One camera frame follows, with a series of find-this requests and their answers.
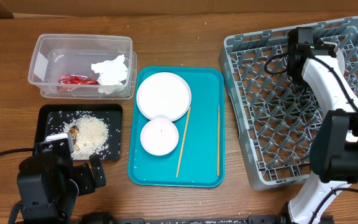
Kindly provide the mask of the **pile of white rice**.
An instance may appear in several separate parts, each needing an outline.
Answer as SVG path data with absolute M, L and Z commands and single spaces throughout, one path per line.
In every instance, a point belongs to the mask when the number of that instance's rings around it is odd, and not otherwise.
M 121 156 L 122 113 L 120 111 L 52 111 L 47 116 L 45 135 L 69 133 L 77 126 L 79 151 L 71 154 L 75 161 L 88 160 L 98 154 L 102 159 L 116 161 Z

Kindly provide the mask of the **grey-green bowl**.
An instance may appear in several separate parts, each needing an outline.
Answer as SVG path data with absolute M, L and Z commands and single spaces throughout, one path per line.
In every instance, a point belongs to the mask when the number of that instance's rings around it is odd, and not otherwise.
M 335 68 L 335 71 L 337 71 L 343 76 L 345 73 L 344 54 L 338 46 L 336 46 L 335 51 L 336 51 L 336 60 L 337 60 L 337 66 Z

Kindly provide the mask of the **brown food scrap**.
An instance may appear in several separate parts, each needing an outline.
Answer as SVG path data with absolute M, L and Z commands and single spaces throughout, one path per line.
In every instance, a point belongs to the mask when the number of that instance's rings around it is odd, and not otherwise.
M 73 140 L 73 144 L 74 144 L 74 149 L 75 151 L 79 151 L 79 147 L 78 145 L 76 144 L 76 136 L 77 134 L 79 133 L 79 129 L 77 126 L 72 126 L 69 131 L 68 131 L 70 134 L 71 134 L 71 138 Z

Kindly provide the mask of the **pink bowl with rice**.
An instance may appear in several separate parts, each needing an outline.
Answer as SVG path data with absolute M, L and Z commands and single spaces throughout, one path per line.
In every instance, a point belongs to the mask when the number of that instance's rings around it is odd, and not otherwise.
M 177 146 L 179 133 L 169 120 L 157 118 L 145 124 L 140 133 L 140 143 L 153 156 L 165 156 Z

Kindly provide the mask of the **red foil snack wrapper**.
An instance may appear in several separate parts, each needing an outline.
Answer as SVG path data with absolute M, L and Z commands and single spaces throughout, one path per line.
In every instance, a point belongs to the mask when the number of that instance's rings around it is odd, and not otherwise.
M 65 85 L 99 85 L 97 80 L 81 75 L 62 75 L 58 82 L 59 84 Z M 58 86 L 57 89 L 61 91 L 72 91 L 77 89 L 77 87 Z

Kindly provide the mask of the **small white cup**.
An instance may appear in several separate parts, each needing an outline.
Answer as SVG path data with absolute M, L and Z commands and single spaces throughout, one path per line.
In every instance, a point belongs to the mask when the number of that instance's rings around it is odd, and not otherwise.
M 347 131 L 346 141 L 350 143 L 355 143 L 358 141 L 358 136 L 354 136 L 351 130 Z

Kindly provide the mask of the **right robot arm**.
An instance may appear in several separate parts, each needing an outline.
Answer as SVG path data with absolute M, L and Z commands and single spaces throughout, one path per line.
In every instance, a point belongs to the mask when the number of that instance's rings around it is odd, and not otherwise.
M 330 55 L 306 54 L 302 78 L 324 113 L 310 148 L 311 173 L 287 205 L 292 223 L 321 223 L 323 213 L 341 192 L 358 183 L 358 98 Z

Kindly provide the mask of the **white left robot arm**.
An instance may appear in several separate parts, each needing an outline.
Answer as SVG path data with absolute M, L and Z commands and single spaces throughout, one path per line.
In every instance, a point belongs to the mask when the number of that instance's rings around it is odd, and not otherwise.
M 21 201 L 13 206 L 8 222 L 70 223 L 75 202 L 106 185 L 101 158 L 74 166 L 72 160 L 55 154 L 37 154 L 19 164 L 17 185 Z

